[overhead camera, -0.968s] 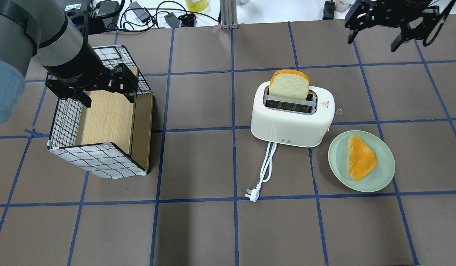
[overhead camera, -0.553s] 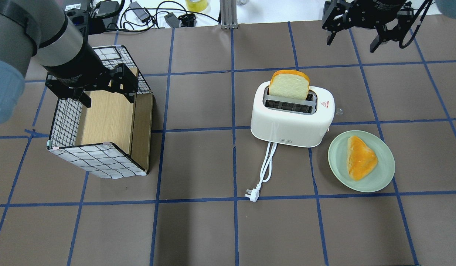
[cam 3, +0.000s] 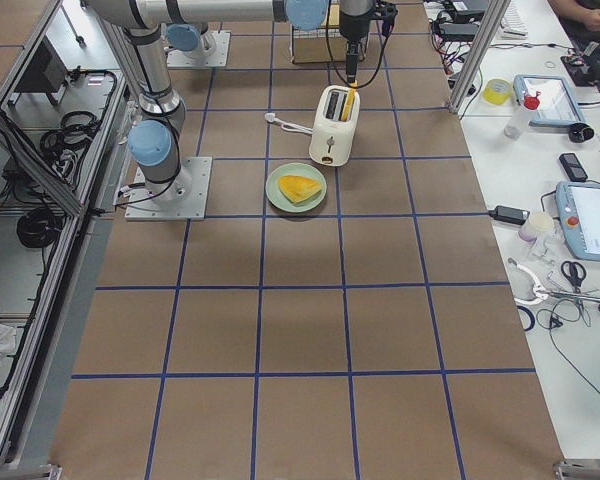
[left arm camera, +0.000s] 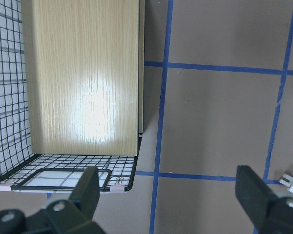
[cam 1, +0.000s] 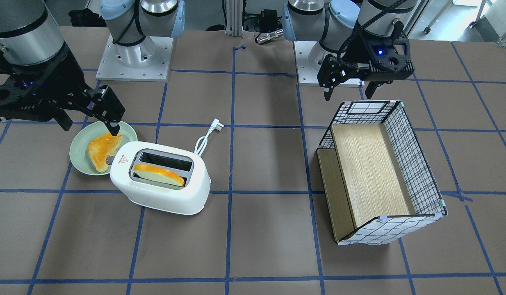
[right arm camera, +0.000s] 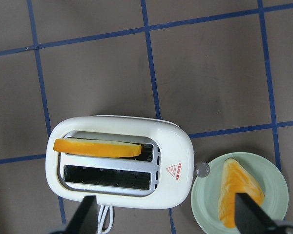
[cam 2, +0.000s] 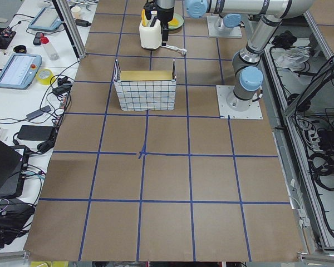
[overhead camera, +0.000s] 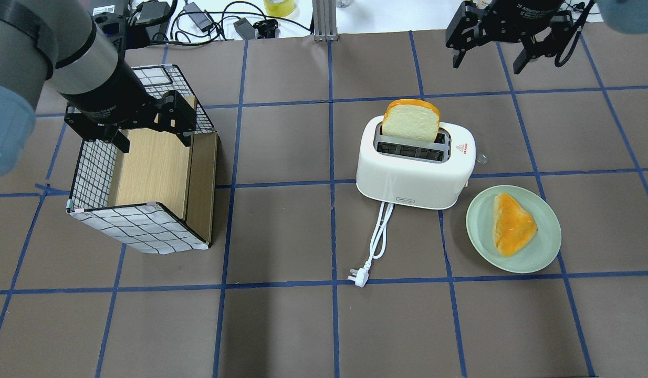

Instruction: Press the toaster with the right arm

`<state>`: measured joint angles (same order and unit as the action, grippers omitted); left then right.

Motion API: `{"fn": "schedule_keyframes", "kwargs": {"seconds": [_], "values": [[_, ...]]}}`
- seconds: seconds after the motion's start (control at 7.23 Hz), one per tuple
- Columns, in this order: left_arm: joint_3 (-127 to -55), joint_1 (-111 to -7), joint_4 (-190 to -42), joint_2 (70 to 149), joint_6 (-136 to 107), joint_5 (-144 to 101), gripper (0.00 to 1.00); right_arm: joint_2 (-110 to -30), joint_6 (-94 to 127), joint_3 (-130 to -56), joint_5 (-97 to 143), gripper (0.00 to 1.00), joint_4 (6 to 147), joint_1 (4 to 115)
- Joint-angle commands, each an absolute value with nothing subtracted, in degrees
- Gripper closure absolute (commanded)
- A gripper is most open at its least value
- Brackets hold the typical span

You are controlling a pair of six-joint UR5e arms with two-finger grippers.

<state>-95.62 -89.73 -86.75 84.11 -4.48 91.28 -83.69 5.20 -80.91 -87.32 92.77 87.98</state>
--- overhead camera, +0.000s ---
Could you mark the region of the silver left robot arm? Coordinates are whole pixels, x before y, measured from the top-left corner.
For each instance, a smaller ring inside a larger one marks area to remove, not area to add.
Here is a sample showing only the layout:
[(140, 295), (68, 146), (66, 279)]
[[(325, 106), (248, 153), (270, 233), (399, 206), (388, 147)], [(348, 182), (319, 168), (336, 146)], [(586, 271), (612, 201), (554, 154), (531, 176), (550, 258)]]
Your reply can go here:
[(36, 123), (46, 81), (68, 101), (65, 122), (86, 141), (124, 153), (124, 130), (175, 134), (190, 146), (196, 110), (170, 90), (149, 95), (125, 62), (128, 49), (148, 46), (147, 28), (168, 21), (136, 14), (93, 15), (77, 1), (0, 1), (0, 176), (17, 165)]

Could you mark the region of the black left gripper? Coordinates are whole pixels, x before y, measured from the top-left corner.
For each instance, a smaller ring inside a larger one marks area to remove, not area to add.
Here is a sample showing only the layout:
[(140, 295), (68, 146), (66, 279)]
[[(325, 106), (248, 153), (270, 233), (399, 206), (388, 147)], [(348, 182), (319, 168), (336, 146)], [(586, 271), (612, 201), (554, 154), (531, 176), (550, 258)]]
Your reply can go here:
[(175, 89), (155, 97), (138, 79), (121, 79), (65, 98), (65, 122), (86, 141), (101, 140), (129, 153), (130, 141), (121, 131), (150, 129), (174, 134), (185, 148), (192, 146), (196, 108)]

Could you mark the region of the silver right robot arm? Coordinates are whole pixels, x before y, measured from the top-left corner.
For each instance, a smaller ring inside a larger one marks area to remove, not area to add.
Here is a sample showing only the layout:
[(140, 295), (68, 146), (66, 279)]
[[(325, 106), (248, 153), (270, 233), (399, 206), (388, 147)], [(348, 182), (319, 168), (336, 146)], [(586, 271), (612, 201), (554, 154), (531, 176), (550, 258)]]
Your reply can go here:
[(578, 44), (591, 10), (597, 7), (607, 26), (624, 34), (648, 33), (648, 1), (590, 1), (578, 19), (562, 1), (492, 1), (484, 8), (461, 2), (446, 29), (445, 45), (454, 51), (458, 68), (466, 53), (492, 41), (521, 43), (523, 49), (513, 63), (519, 74), (536, 58), (554, 58), (564, 66)]

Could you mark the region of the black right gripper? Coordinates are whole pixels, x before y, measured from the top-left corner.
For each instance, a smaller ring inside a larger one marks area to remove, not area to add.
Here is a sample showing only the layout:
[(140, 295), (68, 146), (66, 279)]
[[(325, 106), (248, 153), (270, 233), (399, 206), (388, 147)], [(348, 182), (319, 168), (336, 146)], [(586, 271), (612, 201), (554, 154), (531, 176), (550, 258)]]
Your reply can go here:
[(461, 2), (446, 29), (445, 45), (453, 49), (458, 69), (468, 50), (490, 41), (523, 43), (513, 62), (518, 75), (542, 54), (556, 54), (574, 37), (574, 21), (562, 1), (491, 1), (485, 8)]

